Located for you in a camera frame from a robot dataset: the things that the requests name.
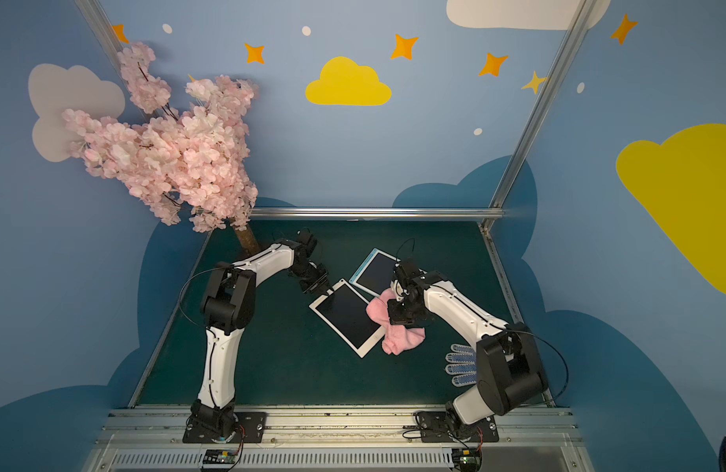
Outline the pink cloth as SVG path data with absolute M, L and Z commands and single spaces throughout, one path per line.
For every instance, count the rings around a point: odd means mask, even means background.
M 388 355 L 400 353 L 420 346 L 426 338 L 424 328 L 406 328 L 390 322 L 388 302 L 396 299 L 392 289 L 386 289 L 379 297 L 373 299 L 366 308 L 369 319 L 385 329 L 382 348 Z

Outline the blue-edged white drawing tablet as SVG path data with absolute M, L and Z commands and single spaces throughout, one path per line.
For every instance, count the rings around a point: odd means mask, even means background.
M 394 266 L 397 262 L 394 256 L 374 248 L 353 273 L 349 282 L 358 289 L 378 297 L 391 288 Z

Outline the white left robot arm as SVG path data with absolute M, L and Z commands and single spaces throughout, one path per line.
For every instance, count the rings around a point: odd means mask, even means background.
M 235 372 L 240 340 L 256 312 L 258 286 L 288 271 L 305 293 L 331 289 L 328 271 L 311 256 L 318 244 L 307 229 L 234 263 L 219 263 L 210 275 L 201 311 L 207 352 L 201 389 L 191 405 L 183 437 L 188 444 L 231 443 L 241 433 L 235 418 Z

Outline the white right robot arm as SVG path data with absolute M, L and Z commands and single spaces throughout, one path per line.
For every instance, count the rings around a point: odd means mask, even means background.
M 411 259 L 394 265 L 390 322 L 413 326 L 427 315 L 444 320 L 475 352 L 476 384 L 446 406 L 438 427 L 464 439 L 470 428 L 503 416 L 547 391 L 536 339 L 525 324 L 510 324 L 480 308 L 441 273 L 424 273 Z

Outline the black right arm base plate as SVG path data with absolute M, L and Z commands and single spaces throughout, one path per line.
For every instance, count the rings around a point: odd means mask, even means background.
M 455 413 L 417 411 L 414 420 L 424 443 L 497 443 L 500 440 L 494 416 L 467 425 Z

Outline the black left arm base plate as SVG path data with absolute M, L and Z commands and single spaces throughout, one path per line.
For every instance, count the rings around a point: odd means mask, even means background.
M 204 411 L 192 413 L 183 434 L 184 444 L 260 444 L 266 431 L 265 412 Z

